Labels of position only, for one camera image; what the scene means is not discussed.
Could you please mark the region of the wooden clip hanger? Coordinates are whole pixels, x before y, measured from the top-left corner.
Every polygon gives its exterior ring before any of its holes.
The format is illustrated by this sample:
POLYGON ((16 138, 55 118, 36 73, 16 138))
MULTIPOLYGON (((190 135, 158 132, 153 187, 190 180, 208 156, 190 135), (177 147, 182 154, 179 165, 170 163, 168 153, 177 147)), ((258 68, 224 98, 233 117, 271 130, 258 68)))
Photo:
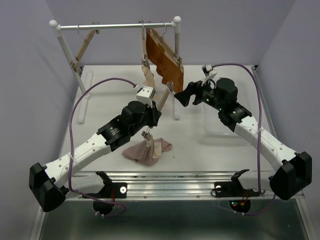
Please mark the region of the wooden clip hanger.
POLYGON ((99 35, 100 34, 100 30, 99 29, 92 29, 87 35, 86 37, 83 37, 80 33, 79 33, 79 24, 77 25, 77 34, 79 36, 82 37, 83 41, 82 44, 77 52, 77 54, 75 55, 75 59, 72 63, 72 68, 73 70, 78 73, 79 75, 81 74, 81 66, 80 66, 80 61, 83 57, 83 55, 85 54, 90 42, 92 41, 93 37, 95 35, 99 35))
MULTIPOLYGON (((164 91, 164 93, 162 94, 162 97, 160 99, 160 101, 158 103, 155 104, 155 107, 156 109, 161 112, 169 95, 173 92, 173 82, 172 81, 169 81, 167 84, 166 84, 166 89, 164 91)), ((143 138, 146 140, 146 141, 149 141, 151 142, 152 138, 151 138, 151 134, 150 134, 150 127, 146 130, 146 131, 143 131, 142 132, 142 136, 143 138)))

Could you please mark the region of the pink underwear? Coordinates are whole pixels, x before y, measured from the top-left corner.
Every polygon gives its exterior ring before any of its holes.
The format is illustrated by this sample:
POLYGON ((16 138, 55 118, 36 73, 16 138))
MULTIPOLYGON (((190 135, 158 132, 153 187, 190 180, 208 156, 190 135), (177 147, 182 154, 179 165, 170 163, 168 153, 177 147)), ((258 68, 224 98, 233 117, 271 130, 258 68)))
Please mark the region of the pink underwear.
POLYGON ((153 166, 162 157, 163 153, 169 152, 172 144, 163 138, 154 139, 147 133, 144 140, 122 151, 122 156, 144 166, 153 166))

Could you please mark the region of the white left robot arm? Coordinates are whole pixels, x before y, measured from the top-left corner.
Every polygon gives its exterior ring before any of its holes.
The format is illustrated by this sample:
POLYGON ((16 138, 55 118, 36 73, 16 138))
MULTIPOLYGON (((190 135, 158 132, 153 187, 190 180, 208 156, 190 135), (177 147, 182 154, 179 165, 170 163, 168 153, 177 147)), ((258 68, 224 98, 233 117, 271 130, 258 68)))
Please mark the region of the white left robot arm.
POLYGON ((73 145, 66 155, 45 165, 35 163, 29 170, 29 188, 44 212, 59 207, 72 194, 97 202, 125 198, 124 182, 114 183, 103 171, 74 177, 84 167, 127 144, 143 127, 156 127, 162 113, 151 105, 131 101, 120 115, 102 126, 86 142, 73 145))

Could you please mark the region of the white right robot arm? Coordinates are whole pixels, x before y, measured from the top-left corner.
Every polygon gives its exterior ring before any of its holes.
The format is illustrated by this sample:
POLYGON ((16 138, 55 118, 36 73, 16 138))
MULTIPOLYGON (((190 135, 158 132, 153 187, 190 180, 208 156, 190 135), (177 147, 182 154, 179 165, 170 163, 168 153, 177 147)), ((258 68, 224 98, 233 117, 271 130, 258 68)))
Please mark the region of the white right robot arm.
POLYGON ((272 171, 259 173, 249 169, 236 172, 229 182, 220 183, 216 196, 242 197, 251 190, 273 192, 282 200, 289 200, 312 182, 312 157, 305 151, 298 153, 281 143, 258 122, 244 106, 237 102, 238 88, 233 80, 220 78, 211 81, 190 82, 186 89, 174 97, 187 107, 191 96, 193 105, 200 103, 218 111, 218 118, 233 133, 251 144, 259 156, 271 165, 272 171))

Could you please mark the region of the brown underwear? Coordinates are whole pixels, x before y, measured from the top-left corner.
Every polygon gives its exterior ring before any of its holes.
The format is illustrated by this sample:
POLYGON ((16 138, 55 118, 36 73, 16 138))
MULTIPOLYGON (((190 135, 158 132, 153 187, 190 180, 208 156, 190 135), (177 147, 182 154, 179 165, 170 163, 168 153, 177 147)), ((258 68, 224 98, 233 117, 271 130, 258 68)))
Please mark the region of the brown underwear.
POLYGON ((169 67, 156 66, 156 72, 162 77, 162 84, 166 85, 168 82, 173 82, 173 91, 179 93, 183 91, 184 87, 184 67, 178 69, 177 67, 170 65, 169 67))

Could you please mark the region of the beige underwear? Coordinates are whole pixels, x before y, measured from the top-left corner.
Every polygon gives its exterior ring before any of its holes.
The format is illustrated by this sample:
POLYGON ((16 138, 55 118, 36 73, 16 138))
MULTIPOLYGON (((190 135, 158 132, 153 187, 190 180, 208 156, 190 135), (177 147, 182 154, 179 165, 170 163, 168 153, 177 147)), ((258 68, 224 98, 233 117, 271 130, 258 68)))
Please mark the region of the beige underwear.
POLYGON ((154 79, 154 74, 151 72, 150 68, 142 63, 142 66, 141 66, 141 70, 142 70, 142 73, 144 75, 144 85, 145 86, 148 86, 148 87, 152 87, 155 91, 154 93, 154 96, 153 96, 153 100, 158 102, 159 101, 159 95, 157 93, 157 90, 156 90, 156 83, 155 83, 155 79, 154 79))

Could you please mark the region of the empty wooden clip hanger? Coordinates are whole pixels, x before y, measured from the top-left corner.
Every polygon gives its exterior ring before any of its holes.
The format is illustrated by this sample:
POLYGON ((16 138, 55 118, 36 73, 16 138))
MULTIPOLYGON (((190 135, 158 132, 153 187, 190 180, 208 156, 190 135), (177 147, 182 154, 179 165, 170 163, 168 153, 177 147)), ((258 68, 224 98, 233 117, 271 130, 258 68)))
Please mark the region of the empty wooden clip hanger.
POLYGON ((77 25, 77 34, 79 36, 82 37, 83 41, 82 44, 77 52, 77 54, 75 55, 75 59, 72 63, 72 68, 73 70, 78 73, 79 75, 81 74, 81 66, 80 66, 80 61, 83 57, 83 55, 85 54, 90 42, 92 41, 93 37, 95 35, 99 35, 100 34, 100 30, 99 29, 92 29, 87 35, 86 37, 83 37, 80 33, 79 33, 79 24, 77 25))

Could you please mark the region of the white plastic basket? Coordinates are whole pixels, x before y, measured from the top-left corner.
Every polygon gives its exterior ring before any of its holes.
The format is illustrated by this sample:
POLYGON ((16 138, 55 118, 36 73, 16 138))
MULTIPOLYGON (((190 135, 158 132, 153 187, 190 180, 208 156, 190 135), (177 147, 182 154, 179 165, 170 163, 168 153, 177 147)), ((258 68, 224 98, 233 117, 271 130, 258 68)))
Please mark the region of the white plastic basket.
POLYGON ((209 136, 236 136, 236 124, 246 117, 261 115, 259 94, 254 81, 226 77, 213 79, 216 83, 216 106, 200 103, 204 133, 209 136))

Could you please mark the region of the white clothes rack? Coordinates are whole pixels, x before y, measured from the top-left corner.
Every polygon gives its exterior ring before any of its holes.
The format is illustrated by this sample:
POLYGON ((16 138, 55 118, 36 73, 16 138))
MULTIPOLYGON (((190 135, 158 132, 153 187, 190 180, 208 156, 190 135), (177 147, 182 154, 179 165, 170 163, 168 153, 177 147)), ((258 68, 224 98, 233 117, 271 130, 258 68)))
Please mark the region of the white clothes rack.
MULTIPOLYGON (((49 26, 58 40, 78 85, 75 99, 79 101, 79 105, 74 117, 77 125, 88 125, 93 122, 93 117, 95 116, 103 117, 104 113, 98 113, 94 109, 97 107, 101 110, 102 103, 105 103, 109 108, 106 115, 111 115, 113 113, 112 107, 118 107, 125 101, 135 100, 136 93, 146 86, 144 84, 145 76, 142 72, 141 23, 79 25, 79 33, 83 37, 86 37, 91 30, 100 30, 102 32, 105 30, 132 29, 138 34, 136 37, 138 40, 136 44, 138 48, 138 65, 87 65, 81 66, 81 74, 76 73, 72 67, 75 56, 83 42, 83 38, 77 33, 78 25, 61 25, 56 20, 50 20, 49 26)), ((171 22, 144 22, 145 41, 146 29, 151 28, 155 28, 173 47, 177 56, 180 57, 178 50, 181 18, 177 16, 171 22)), ((148 61, 150 70, 154 75, 159 102, 167 86, 162 84, 162 77, 156 71, 157 67, 150 60, 148 61)), ((180 110, 177 106, 177 101, 169 98, 165 105, 173 109, 173 119, 178 120, 180 118, 180 110)))

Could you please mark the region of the aluminium mounting rail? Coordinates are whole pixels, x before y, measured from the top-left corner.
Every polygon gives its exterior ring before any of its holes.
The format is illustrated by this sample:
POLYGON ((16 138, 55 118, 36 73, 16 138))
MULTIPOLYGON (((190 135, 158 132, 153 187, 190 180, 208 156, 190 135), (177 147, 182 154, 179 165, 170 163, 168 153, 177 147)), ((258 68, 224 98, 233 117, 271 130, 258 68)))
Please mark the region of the aluminium mounting rail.
POLYGON ((215 193, 214 188, 229 186, 232 176, 244 170, 239 181, 245 190, 252 190, 251 197, 258 194, 258 184, 272 198, 269 177, 275 171, 262 165, 257 173, 257 165, 252 163, 230 163, 227 161, 204 161, 166 155, 152 166, 143 165, 122 156, 105 155, 86 167, 72 165, 72 187, 83 193, 91 193, 94 186, 101 185, 97 172, 104 172, 114 183, 126 183, 126 201, 164 200, 208 200, 227 199, 224 193, 215 193))

